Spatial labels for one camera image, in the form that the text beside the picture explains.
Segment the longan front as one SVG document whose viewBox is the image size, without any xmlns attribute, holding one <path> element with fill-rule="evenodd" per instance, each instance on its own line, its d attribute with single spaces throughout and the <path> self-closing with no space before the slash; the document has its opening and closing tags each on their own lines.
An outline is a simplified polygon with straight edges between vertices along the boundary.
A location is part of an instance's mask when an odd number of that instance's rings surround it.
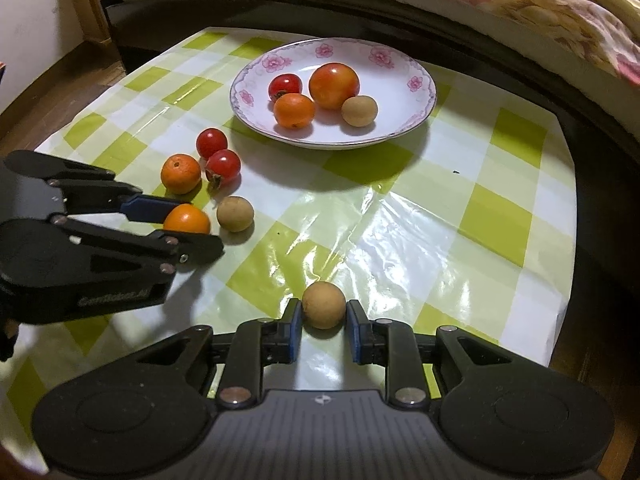
<svg viewBox="0 0 640 480">
<path fill-rule="evenodd" d="M 370 96 L 352 96 L 343 103 L 341 114 L 346 124 L 355 128 L 367 127 L 378 116 L 378 103 Z"/>
</svg>

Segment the mandarin orange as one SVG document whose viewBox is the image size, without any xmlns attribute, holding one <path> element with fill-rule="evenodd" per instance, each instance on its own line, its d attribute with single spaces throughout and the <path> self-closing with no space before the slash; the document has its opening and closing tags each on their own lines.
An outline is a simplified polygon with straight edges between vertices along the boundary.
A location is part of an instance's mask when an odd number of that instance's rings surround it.
<svg viewBox="0 0 640 480">
<path fill-rule="evenodd" d="M 201 183 L 201 166 L 188 154 L 171 155 L 160 170 L 160 182 L 168 192 L 188 194 Z"/>
<path fill-rule="evenodd" d="M 172 232 L 209 234 L 208 215 L 192 204 L 180 204 L 175 207 L 163 222 L 163 229 Z"/>
<path fill-rule="evenodd" d="M 279 126 L 285 129 L 303 129 L 311 124 L 316 106 L 308 96 L 287 93 L 273 104 L 273 115 Z"/>
</svg>

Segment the large red-orange tomato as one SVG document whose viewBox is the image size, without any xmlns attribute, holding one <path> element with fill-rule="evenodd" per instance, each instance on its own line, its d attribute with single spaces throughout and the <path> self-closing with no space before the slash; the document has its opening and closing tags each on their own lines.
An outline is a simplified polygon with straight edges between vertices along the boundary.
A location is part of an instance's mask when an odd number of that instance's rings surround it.
<svg viewBox="0 0 640 480">
<path fill-rule="evenodd" d="M 309 93 L 322 110 L 340 110 L 343 103 L 360 90 L 357 73 L 343 63 L 318 67 L 308 82 Z"/>
</svg>

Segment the white floral plate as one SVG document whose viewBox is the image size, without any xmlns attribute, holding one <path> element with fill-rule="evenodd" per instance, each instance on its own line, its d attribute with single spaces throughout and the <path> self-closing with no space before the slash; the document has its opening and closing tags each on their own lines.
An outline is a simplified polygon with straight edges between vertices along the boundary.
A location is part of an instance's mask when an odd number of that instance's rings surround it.
<svg viewBox="0 0 640 480">
<path fill-rule="evenodd" d="M 435 81 L 392 47 L 348 38 L 285 44 L 258 56 L 230 88 L 233 113 L 267 138 L 317 150 L 378 144 L 422 125 Z"/>
</svg>

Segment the green checked tablecloth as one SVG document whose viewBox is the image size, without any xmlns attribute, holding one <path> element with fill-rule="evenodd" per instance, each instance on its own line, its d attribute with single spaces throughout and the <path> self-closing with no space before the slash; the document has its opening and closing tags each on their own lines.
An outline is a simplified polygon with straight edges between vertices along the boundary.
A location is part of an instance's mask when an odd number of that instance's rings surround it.
<svg viewBox="0 0 640 480">
<path fill-rule="evenodd" d="M 561 126 L 543 108 L 432 66 L 437 103 L 398 139 L 344 152 L 269 140 L 229 103 L 232 79 L 288 36 L 200 32 L 119 81 L 42 144 L 160 195 L 160 166 L 219 128 L 242 162 L 255 225 L 159 307 L 25 326 L 1 367 L 1 441 L 40 468 L 30 414 L 50 389 L 180 332 L 219 333 L 328 281 L 374 318 L 442 324 L 548 363 L 572 288 L 577 200 Z"/>
</svg>

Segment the cherry tomato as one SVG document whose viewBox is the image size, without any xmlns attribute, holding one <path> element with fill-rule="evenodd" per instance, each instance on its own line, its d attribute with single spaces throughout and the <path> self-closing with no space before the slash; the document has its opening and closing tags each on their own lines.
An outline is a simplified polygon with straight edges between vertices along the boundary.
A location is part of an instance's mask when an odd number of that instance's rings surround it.
<svg viewBox="0 0 640 480">
<path fill-rule="evenodd" d="M 234 180 L 241 172 L 241 159 L 234 151 L 220 150 L 207 159 L 205 175 L 214 188 Z"/>
<path fill-rule="evenodd" d="M 206 128 L 196 138 L 196 150 L 202 159 L 228 148 L 226 135 L 217 128 Z"/>
<path fill-rule="evenodd" d="M 285 94 L 300 93 L 302 90 L 303 83 L 299 76 L 295 74 L 281 74 L 270 81 L 268 86 L 268 96 L 270 101 L 275 103 Z"/>
</svg>

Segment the dark bed frame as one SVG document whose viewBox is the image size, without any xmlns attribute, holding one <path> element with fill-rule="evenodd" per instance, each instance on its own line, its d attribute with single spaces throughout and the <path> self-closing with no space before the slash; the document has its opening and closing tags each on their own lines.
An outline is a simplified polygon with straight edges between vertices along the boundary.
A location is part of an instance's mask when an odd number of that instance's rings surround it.
<svg viewBox="0 0 640 480">
<path fill-rule="evenodd" d="M 367 39 L 490 82 L 558 114 L 584 200 L 639 201 L 639 95 L 522 25 L 462 6 L 476 30 L 395 0 L 99 0 L 127 70 L 206 26 Z"/>
</svg>

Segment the longan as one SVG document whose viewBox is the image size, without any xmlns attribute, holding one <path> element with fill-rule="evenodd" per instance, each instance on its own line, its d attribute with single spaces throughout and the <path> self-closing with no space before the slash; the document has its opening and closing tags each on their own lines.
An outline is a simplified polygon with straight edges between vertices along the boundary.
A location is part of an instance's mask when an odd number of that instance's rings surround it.
<svg viewBox="0 0 640 480">
<path fill-rule="evenodd" d="M 241 196 L 227 196 L 217 206 L 216 217 L 219 225 L 232 233 L 248 229 L 254 222 L 252 204 Z"/>
<path fill-rule="evenodd" d="M 337 286 L 329 282 L 309 285 L 302 298 L 304 317 L 318 330 L 330 330 L 342 322 L 346 312 L 346 298 Z"/>
<path fill-rule="evenodd" d="M 370 96 L 352 96 L 343 103 L 341 114 L 346 124 L 355 128 L 367 127 L 378 116 L 378 103 Z"/>
</svg>

